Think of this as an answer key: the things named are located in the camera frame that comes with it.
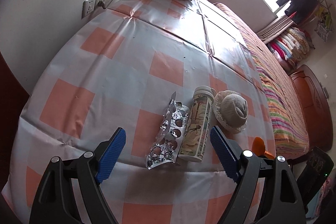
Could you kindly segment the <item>orange peel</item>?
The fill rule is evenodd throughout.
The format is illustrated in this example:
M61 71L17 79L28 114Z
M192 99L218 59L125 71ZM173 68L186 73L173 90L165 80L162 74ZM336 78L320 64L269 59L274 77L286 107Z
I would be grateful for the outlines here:
M258 157L274 160L275 156L266 150L265 143L260 137L255 137L251 151Z

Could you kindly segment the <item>silver blister pack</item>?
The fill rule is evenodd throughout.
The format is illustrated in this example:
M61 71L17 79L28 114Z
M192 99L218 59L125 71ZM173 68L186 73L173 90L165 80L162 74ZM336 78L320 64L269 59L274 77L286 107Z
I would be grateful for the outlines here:
M175 164L177 161L189 118L189 108L177 101L176 95L176 92L171 95L155 142L146 156L145 165L148 170L163 164Z

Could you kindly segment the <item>wall power socket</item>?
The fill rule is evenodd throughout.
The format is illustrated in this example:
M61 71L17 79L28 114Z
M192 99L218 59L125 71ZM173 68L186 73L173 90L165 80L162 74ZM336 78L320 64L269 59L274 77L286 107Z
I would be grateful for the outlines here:
M94 10L96 10L98 7L106 9L111 1L112 0L85 0L83 2L81 17L85 18L86 16L94 12Z

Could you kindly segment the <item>striped bed cover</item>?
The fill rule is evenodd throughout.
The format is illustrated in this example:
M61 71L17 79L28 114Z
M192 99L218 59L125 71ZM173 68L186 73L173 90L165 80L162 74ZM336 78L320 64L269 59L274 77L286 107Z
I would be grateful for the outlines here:
M305 155L309 151L309 135L291 78L242 19L223 3L215 6L234 21L252 56L268 103L276 153L287 159Z

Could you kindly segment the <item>printed cylindrical bottle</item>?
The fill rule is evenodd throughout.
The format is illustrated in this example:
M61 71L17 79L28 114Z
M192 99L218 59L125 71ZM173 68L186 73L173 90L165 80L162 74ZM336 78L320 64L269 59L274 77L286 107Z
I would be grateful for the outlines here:
M215 95L215 90L209 86L199 86L194 90L193 104L178 155L182 160L203 160Z

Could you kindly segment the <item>wooden headboard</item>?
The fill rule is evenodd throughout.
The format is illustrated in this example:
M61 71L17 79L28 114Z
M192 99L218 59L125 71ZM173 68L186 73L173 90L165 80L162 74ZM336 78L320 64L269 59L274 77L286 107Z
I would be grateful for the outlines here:
M302 65L291 75L298 100L301 104L310 148L330 151L333 146L333 122L327 97L323 88L307 66Z

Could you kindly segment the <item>pink window curtain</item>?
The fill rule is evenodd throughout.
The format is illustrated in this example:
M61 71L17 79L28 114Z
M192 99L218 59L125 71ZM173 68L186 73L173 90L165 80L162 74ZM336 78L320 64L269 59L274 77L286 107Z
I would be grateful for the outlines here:
M294 25L292 16L283 15L275 19L273 22L268 24L259 32L257 32L256 35L264 44L267 44L276 37L278 37L280 34L282 34L284 31L286 31L292 25Z

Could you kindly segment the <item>stack of folded quilts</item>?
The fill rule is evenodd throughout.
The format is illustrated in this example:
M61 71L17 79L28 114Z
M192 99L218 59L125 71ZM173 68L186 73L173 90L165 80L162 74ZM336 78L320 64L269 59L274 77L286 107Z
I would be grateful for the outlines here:
M315 49L310 34L298 27L290 27L267 45L281 67L289 73Z

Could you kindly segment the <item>checkered plastic tablecloth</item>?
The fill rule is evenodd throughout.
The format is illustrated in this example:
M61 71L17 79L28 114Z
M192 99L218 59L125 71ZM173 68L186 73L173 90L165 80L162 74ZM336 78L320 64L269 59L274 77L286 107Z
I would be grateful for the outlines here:
M121 127L126 145L101 184L119 223L217 223L234 191L207 143L202 162L147 169L172 95L232 90L248 103L243 149L273 129L259 75L238 28L206 0L119 0L79 30L41 75L19 117L3 195L27 223L53 156L73 159Z

